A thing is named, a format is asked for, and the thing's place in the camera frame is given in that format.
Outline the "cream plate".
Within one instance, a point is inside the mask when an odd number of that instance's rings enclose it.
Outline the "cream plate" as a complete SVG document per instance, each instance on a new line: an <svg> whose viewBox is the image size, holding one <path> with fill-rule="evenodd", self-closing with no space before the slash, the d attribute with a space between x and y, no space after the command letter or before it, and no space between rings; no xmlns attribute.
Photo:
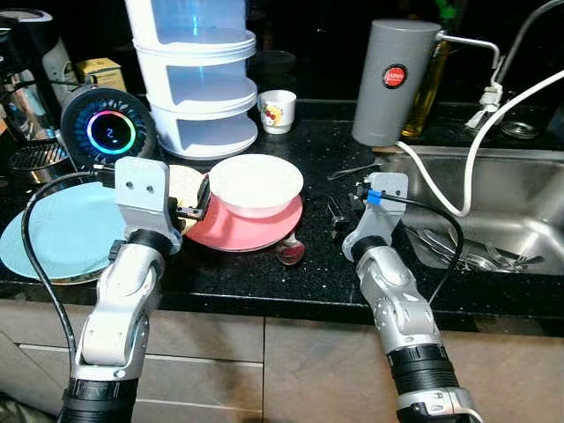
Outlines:
<svg viewBox="0 0 564 423"><path fill-rule="evenodd" d="M210 198L203 185L205 174L181 165L170 165L169 172L169 195L176 200L177 212L181 208L208 210Z"/></svg>

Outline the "pink plate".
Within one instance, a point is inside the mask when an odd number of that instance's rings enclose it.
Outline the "pink plate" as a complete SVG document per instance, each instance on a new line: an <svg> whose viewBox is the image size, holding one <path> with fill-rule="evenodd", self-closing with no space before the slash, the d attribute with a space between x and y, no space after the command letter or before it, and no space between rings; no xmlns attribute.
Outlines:
<svg viewBox="0 0 564 423"><path fill-rule="evenodd" d="M205 218L187 229L185 236L208 249L255 251L282 241L298 225L303 213L301 197L279 214L251 219L234 214L218 197L211 197Z"/></svg>

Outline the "light blue plate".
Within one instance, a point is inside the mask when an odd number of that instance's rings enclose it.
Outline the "light blue plate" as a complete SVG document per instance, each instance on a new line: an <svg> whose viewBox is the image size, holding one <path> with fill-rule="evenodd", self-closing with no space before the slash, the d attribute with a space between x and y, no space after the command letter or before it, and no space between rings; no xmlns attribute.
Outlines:
<svg viewBox="0 0 564 423"><path fill-rule="evenodd" d="M115 190L100 182L68 187L43 198L31 217L33 250L54 285L97 279L109 265L124 222Z"/></svg>

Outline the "dark thin metal utensil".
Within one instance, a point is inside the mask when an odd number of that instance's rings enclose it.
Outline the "dark thin metal utensil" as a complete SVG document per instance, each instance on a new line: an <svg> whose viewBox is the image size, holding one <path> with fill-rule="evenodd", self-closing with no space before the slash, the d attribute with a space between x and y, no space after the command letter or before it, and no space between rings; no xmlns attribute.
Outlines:
<svg viewBox="0 0 564 423"><path fill-rule="evenodd" d="M380 162L379 160L374 160L371 162L371 164L367 164L364 166L341 169L338 170L337 172L331 173L330 176L327 177L327 181L341 180L341 178L349 176L349 174L366 172L366 170L372 170L372 169L378 170L381 165L382 162Z"/></svg>

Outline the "shiny metal spoon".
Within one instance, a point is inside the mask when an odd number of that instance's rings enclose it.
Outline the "shiny metal spoon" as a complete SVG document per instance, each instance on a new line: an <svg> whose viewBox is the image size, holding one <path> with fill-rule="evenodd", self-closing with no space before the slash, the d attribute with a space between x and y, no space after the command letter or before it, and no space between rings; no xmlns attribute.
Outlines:
<svg viewBox="0 0 564 423"><path fill-rule="evenodd" d="M297 239L297 231L290 231L285 238L275 243L274 254L283 265L296 265L305 257L305 243Z"/></svg>

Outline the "white stacked storage drawers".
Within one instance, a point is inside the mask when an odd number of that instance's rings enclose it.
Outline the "white stacked storage drawers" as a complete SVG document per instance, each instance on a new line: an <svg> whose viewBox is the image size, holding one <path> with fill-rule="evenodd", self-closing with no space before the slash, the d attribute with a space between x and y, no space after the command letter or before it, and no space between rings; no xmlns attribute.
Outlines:
<svg viewBox="0 0 564 423"><path fill-rule="evenodd" d="M165 152L192 160L245 152L258 128L247 76L249 0L124 0L145 97Z"/></svg>

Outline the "white printed cup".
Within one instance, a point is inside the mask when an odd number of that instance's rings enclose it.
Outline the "white printed cup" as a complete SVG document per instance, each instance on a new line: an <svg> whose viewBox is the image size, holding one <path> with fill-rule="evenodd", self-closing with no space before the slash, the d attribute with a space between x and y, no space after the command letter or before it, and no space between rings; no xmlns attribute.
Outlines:
<svg viewBox="0 0 564 423"><path fill-rule="evenodd" d="M266 90L258 94L259 116L265 132L286 134L293 128L297 95L290 90Z"/></svg>

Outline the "grey cylinder water filter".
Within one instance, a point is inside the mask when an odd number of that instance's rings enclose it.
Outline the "grey cylinder water filter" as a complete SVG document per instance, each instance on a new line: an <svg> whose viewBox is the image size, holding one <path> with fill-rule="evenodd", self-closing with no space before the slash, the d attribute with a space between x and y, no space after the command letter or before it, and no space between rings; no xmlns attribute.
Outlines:
<svg viewBox="0 0 564 423"><path fill-rule="evenodd" d="M441 25L427 21L376 19L370 26L360 92L356 100L352 126L355 141L365 146L383 148L399 140L412 101L426 80L428 64L440 41L491 49L493 74L490 85L479 100L482 109L466 126L478 129L484 116L497 113L503 88L497 81L502 56L496 44L447 35Z"/></svg>

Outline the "silver spoon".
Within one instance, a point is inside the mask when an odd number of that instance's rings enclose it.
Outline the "silver spoon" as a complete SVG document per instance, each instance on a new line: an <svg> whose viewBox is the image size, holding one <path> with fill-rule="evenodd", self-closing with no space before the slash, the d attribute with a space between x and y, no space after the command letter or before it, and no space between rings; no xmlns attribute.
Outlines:
<svg viewBox="0 0 564 423"><path fill-rule="evenodd" d="M460 264L466 265L468 269L476 269L479 271L499 271L500 267L491 261L491 259L486 259L482 256L476 256L474 254L462 253L456 259Z"/></svg>

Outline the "beige cabinet door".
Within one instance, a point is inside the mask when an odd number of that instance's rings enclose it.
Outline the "beige cabinet door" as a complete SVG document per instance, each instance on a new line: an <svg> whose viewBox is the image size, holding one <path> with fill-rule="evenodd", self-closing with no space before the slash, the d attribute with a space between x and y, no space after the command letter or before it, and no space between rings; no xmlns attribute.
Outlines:
<svg viewBox="0 0 564 423"><path fill-rule="evenodd" d="M396 397L374 327L266 319L270 423L398 423Z"/></svg>
<svg viewBox="0 0 564 423"><path fill-rule="evenodd" d="M563 423L564 339L485 334L474 378L488 423Z"/></svg>

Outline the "yellow oil bottle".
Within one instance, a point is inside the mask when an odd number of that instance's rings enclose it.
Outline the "yellow oil bottle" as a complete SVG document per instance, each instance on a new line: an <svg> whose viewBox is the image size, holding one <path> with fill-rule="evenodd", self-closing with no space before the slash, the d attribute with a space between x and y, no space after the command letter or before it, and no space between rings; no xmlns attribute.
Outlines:
<svg viewBox="0 0 564 423"><path fill-rule="evenodd" d="M400 130L403 137L418 137L423 132L428 113L434 105L441 77L446 61L449 57L449 44L447 41L439 41L435 45L434 53L428 62L426 74L424 74L420 89L412 101L412 107L408 112L405 125Z"/></svg>

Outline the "stainless steel sink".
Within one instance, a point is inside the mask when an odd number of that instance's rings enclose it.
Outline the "stainless steel sink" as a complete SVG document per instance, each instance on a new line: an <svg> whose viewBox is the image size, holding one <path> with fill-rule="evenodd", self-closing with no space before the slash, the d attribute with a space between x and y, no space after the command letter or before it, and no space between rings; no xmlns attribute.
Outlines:
<svg viewBox="0 0 564 423"><path fill-rule="evenodd" d="M412 149L451 203L462 208L467 146L422 146ZM405 152L378 153L382 172L408 176L411 200L443 209L428 189L419 167ZM561 223L564 212L563 152L480 148L472 169L471 212L458 218L467 241L490 243L497 249L524 256L542 256L544 262L499 271L564 277ZM403 225L427 228L440 241L454 246L456 231L446 219L418 206L408 205ZM408 234L420 261L434 269L446 262L419 239Z"/></svg>

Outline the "round metal drain cap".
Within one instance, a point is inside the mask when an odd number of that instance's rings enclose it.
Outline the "round metal drain cap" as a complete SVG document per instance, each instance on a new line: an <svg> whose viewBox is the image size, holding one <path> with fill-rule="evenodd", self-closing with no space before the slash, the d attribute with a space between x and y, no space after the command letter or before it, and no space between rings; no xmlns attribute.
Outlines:
<svg viewBox="0 0 564 423"><path fill-rule="evenodd" d="M541 129L537 126L516 118L504 118L499 126L504 136L520 138L520 140L532 140L541 134Z"/></svg>

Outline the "black coffee machine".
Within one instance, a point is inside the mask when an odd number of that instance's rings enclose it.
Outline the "black coffee machine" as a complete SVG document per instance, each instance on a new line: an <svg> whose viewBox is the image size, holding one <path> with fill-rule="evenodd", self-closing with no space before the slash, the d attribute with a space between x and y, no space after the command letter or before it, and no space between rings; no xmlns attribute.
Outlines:
<svg viewBox="0 0 564 423"><path fill-rule="evenodd" d="M57 139L59 97L45 60L59 41L49 13L0 8L0 120L18 144Z"/></svg>

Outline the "grey metal faucet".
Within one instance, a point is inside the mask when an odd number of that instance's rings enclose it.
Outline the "grey metal faucet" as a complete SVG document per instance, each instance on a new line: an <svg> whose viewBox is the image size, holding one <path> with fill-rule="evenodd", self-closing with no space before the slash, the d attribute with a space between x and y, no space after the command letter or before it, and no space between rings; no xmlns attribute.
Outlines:
<svg viewBox="0 0 564 423"><path fill-rule="evenodd" d="M513 41L507 54L502 57L501 64L492 75L491 86L497 89L502 89L502 81L507 74L508 69L511 68L513 61L515 61L516 53L519 52L521 44L531 30L531 26L536 23L537 20L545 13L551 11L557 5L563 5L564 0L547 0L546 3L541 4L535 11L529 13L527 18L525 18L522 25L520 25L518 33L516 33L515 40Z"/></svg>

